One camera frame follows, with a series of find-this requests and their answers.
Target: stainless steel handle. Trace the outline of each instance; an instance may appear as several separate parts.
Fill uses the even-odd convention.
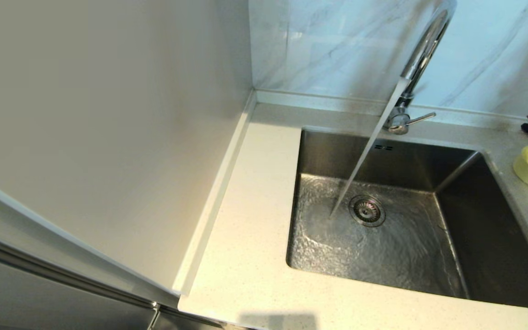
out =
[[[421,117],[418,117],[418,118],[415,118],[415,119],[411,119],[410,121],[407,121],[407,126],[416,124],[419,121],[424,121],[425,119],[433,118],[435,116],[437,116],[437,114],[434,113],[434,112],[428,113],[426,115],[422,115]]]

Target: white countertop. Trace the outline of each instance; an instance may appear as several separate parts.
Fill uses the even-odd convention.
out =
[[[247,128],[207,249],[181,311],[268,329],[528,329],[528,308],[300,271],[286,263],[303,126],[368,136],[378,117],[260,103]],[[430,123],[382,138],[478,150],[528,238],[528,186],[512,161],[521,133]]]

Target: drain strainer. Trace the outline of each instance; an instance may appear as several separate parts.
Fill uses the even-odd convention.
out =
[[[350,200],[350,214],[354,220],[367,227],[380,226],[386,214],[380,202],[370,195],[358,195]]]

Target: kitchen sink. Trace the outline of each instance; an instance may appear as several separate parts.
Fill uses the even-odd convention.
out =
[[[482,154],[303,130],[287,263],[450,297],[528,307],[528,243]]]

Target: running water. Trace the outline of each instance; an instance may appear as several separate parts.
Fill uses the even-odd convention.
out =
[[[333,214],[335,213],[335,211],[341,204],[343,197],[346,195],[347,190],[350,188],[350,184],[352,184],[352,180],[354,180],[354,177],[356,176],[356,174],[358,174],[358,171],[360,170],[362,163],[364,163],[364,159],[366,159],[368,152],[372,148],[374,141],[376,140],[376,137],[378,136],[378,133],[380,132],[380,129],[384,125],[384,122],[388,118],[388,115],[390,115],[390,111],[392,111],[392,108],[394,108],[396,101],[398,101],[398,98],[400,97],[402,92],[405,90],[405,88],[407,88],[409,82],[411,82],[409,79],[406,79],[403,77],[398,78],[398,83],[396,84],[396,87],[394,87],[394,92],[392,92],[392,96],[390,96],[390,100],[386,104],[386,107],[384,108],[384,112],[382,113],[382,116],[380,117],[378,123],[376,124],[376,127],[374,128],[374,131],[372,132],[372,135],[370,136],[368,143],[366,144],[364,148],[364,152],[362,152],[360,159],[358,159],[358,163],[356,164],[356,167],[354,168],[352,175],[350,175],[350,178],[347,180],[346,186],[343,188],[343,190],[339,194],[337,203],[333,207],[329,217],[333,216]]]

